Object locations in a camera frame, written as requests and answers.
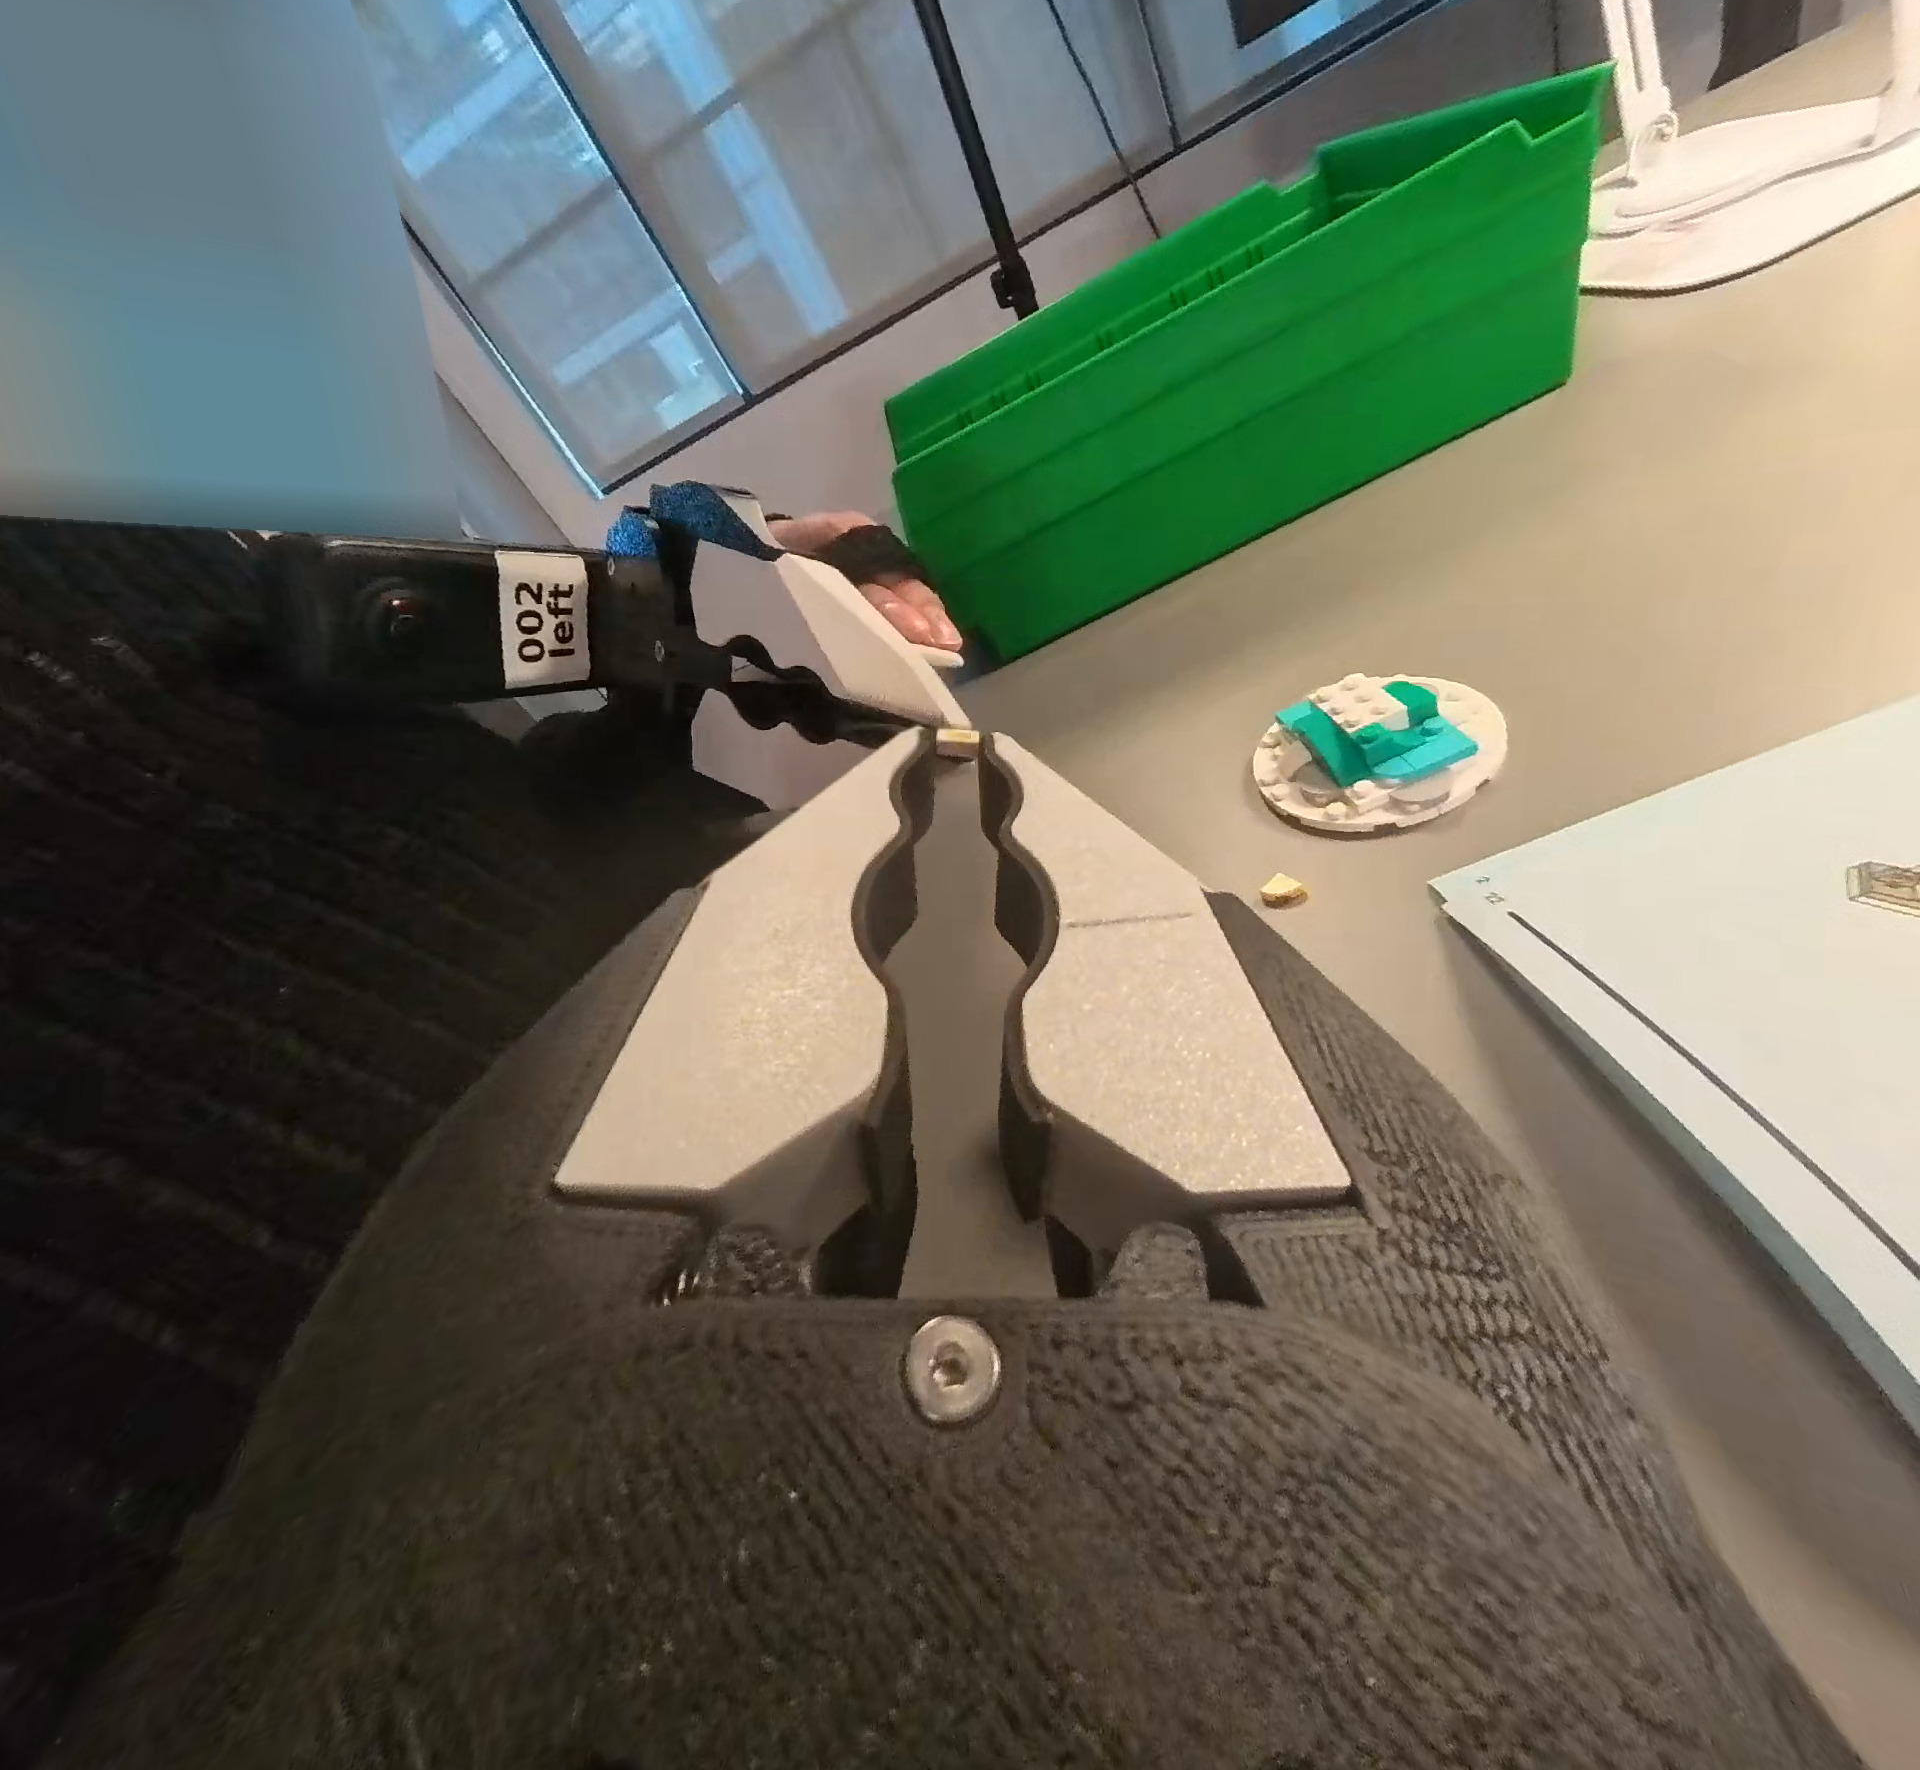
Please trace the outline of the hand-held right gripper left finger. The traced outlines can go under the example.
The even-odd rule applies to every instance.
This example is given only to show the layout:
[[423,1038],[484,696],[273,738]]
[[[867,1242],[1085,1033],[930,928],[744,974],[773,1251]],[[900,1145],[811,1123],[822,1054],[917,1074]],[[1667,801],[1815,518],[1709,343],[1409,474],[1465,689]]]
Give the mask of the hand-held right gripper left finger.
[[760,1226],[890,1299],[917,1212],[908,1024],[935,738],[900,734],[721,867],[550,1178],[586,1206]]

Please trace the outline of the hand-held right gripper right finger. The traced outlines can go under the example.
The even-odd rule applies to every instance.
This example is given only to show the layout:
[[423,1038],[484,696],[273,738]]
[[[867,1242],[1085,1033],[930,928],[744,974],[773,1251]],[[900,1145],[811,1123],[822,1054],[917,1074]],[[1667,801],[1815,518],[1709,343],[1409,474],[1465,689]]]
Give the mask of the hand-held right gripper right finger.
[[1231,939],[1221,900],[1063,773],[992,734],[980,830],[1016,957],[997,1159],[1056,1293],[1089,1299],[1148,1226],[1198,1239],[1250,1299],[1231,1218],[1346,1218],[1353,1165]]

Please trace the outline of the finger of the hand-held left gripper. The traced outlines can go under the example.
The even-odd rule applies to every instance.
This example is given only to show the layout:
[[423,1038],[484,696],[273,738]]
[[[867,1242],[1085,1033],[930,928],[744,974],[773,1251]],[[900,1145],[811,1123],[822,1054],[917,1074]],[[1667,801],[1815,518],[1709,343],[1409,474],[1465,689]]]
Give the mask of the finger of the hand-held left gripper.
[[830,564],[696,545],[696,638],[752,726],[881,738],[973,726],[950,679]]
[[897,811],[900,768],[920,756],[920,689],[897,673],[707,660],[696,691],[696,773],[775,815],[819,799]]

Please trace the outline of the green plastic bin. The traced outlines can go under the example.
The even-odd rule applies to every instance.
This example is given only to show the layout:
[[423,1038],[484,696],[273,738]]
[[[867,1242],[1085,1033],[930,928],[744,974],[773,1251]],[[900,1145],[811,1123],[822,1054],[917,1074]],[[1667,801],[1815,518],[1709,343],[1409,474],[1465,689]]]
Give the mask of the green plastic bin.
[[951,617],[1021,660],[1556,394],[1610,77],[1333,139],[886,397]]

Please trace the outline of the round white lego base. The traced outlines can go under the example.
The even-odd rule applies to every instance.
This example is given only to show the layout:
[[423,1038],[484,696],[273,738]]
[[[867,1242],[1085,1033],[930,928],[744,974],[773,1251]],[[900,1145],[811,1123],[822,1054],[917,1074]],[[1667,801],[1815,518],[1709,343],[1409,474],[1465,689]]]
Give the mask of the round white lego base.
[[1287,705],[1250,751],[1261,805],[1317,839],[1384,839],[1471,805],[1509,766],[1509,716],[1452,679],[1346,673]]

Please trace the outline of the open lego instruction booklet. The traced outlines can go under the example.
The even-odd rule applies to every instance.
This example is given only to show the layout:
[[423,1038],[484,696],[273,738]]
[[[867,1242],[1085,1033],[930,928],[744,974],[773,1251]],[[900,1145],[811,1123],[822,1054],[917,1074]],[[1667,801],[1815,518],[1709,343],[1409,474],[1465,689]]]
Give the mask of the open lego instruction booklet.
[[1429,885],[1920,1422],[1920,705]]

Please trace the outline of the person's left hand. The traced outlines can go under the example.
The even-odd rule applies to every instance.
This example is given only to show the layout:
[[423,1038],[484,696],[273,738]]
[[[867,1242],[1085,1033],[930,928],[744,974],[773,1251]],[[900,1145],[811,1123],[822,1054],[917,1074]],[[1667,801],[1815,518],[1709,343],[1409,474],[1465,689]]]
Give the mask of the person's left hand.
[[775,548],[844,572],[913,645],[959,653],[943,599],[925,581],[913,548],[867,510],[770,514]]

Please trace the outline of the black knit sweater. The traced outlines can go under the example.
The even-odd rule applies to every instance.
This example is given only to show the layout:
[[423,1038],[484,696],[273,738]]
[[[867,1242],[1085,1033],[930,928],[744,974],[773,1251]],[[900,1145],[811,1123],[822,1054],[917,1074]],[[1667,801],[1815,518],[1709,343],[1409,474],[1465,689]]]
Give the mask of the black knit sweater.
[[654,705],[302,716],[263,539],[0,529],[0,1747],[36,1766],[416,1139],[758,799]]

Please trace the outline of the large grid window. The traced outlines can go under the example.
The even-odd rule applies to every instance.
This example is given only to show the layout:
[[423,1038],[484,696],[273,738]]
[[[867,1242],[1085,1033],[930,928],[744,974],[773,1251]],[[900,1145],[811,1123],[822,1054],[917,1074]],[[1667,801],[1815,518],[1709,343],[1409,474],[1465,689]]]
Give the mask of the large grid window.
[[[597,489],[992,265],[913,0],[346,0],[406,228]],[[938,0],[1021,241],[1455,0]]]

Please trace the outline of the light stand pole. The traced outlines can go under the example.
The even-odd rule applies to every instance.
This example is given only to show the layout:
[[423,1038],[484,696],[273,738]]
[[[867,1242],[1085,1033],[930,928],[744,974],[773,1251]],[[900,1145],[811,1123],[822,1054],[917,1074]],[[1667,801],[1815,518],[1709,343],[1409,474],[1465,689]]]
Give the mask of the light stand pole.
[[913,0],[913,9],[917,9],[925,51],[938,83],[938,98],[943,98],[943,111],[950,111],[950,125],[951,125],[951,135],[956,135],[956,148],[973,186],[973,200],[980,210],[980,223],[992,245],[992,298],[1012,318],[1031,318],[1039,316],[1032,274],[1021,256],[1021,241],[1012,234],[1012,223],[1008,223],[980,125],[975,125],[975,105],[963,83],[963,65],[959,65],[943,6]]

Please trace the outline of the white desk lamp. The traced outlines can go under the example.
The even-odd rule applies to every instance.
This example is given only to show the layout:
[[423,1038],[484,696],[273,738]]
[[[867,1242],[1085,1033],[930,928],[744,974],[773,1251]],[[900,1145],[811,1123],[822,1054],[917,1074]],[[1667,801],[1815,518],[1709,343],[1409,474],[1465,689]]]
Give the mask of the white desk lamp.
[[1686,133],[1656,0],[1597,0],[1622,165],[1592,182],[1587,295],[1693,295],[1776,265],[1920,186],[1920,0],[1888,0],[1888,85]]

